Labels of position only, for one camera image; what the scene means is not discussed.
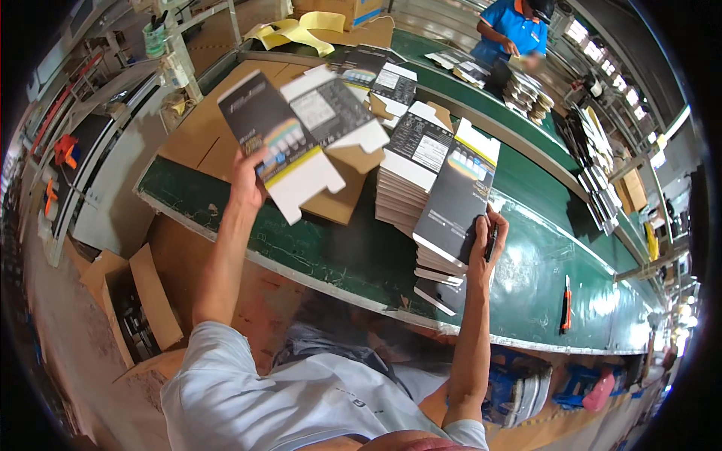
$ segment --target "blue polo shirt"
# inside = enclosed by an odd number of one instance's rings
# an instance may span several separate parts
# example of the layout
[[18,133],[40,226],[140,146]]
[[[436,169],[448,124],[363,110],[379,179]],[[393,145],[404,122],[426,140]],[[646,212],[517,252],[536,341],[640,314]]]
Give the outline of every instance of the blue polo shirt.
[[[524,17],[521,0],[497,0],[480,15],[483,23],[494,31],[511,39],[520,55],[532,51],[547,54],[547,24],[537,18],[531,20]],[[492,63],[496,58],[508,61],[510,55],[501,44],[482,37],[471,55],[481,61]]]

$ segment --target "forearm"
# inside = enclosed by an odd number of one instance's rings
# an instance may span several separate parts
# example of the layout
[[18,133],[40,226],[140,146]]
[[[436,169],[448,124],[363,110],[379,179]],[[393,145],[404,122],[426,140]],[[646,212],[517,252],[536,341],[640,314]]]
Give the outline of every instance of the forearm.
[[255,220],[253,209],[234,201],[226,206],[193,304],[193,326],[209,320],[230,325],[240,291],[245,248]]
[[488,284],[470,284],[451,365],[449,409],[444,426],[460,419],[481,421],[481,406],[489,385],[490,360]]
[[499,33],[498,31],[495,31],[489,25],[485,24],[483,20],[479,21],[479,24],[477,25],[477,31],[481,33],[484,38],[492,40],[496,43],[502,43],[507,39],[506,36]]

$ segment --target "black marker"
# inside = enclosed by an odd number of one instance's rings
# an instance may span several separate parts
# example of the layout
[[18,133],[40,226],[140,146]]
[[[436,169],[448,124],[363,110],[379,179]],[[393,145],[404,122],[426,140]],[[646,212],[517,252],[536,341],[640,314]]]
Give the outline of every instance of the black marker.
[[496,237],[499,233],[499,224],[494,224],[494,230],[492,231],[492,237],[487,243],[487,253],[484,255],[484,260],[489,263],[492,259],[492,253],[494,252],[494,246],[496,246]]

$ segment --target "hand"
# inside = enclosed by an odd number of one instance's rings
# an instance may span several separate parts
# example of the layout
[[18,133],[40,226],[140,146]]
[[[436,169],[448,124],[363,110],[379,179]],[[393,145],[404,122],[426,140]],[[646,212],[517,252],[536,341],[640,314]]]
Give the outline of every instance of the hand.
[[505,38],[500,42],[504,51],[510,55],[519,56],[519,50],[516,48],[516,44],[509,38]]
[[230,186],[230,200],[228,203],[237,204],[241,210],[256,214],[266,198],[266,189],[256,176],[254,167],[264,160],[268,149],[244,156],[239,149],[233,161],[233,180]]
[[[494,224],[499,224],[499,232],[497,233],[496,244],[492,251],[492,257],[489,263],[486,262],[484,256],[487,253],[487,243],[494,231]],[[480,287],[488,290],[489,279],[492,275],[492,269],[499,260],[501,253],[504,252],[506,246],[506,235],[509,233],[509,222],[498,213],[495,213],[491,206],[487,204],[487,213],[477,218],[475,225],[477,230],[477,239],[471,248],[469,256],[469,270],[466,272],[468,282],[476,281]]]

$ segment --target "open cardboard box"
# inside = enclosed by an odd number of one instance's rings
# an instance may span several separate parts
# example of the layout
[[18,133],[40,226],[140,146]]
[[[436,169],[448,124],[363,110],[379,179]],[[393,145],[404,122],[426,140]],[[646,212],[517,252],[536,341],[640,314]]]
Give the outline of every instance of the open cardboard box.
[[[88,287],[96,302],[108,316],[113,337],[128,369],[116,382],[151,369],[157,369],[168,378],[172,377],[180,368],[186,351],[185,348],[179,349],[183,331],[178,325],[178,320],[170,308],[165,290],[160,283],[150,252],[150,245],[143,246],[130,260],[125,260],[104,250],[85,271],[81,282]],[[141,360],[137,355],[134,359],[123,337],[122,325],[118,321],[114,308],[118,302],[116,297],[118,289],[133,289],[129,284],[134,284],[149,328],[160,349],[160,353],[145,360]]]
[[[309,68],[310,66],[273,61],[243,61],[170,134],[158,154],[230,182],[238,142],[218,108],[218,97],[256,69],[263,72],[271,84],[279,89],[303,75]],[[366,174],[383,160],[383,150],[366,154],[360,147],[354,146],[335,149],[326,154],[346,181],[346,188],[336,194],[324,190],[304,203],[301,209],[340,224],[348,224]],[[347,167],[337,164],[338,162],[343,162]]]

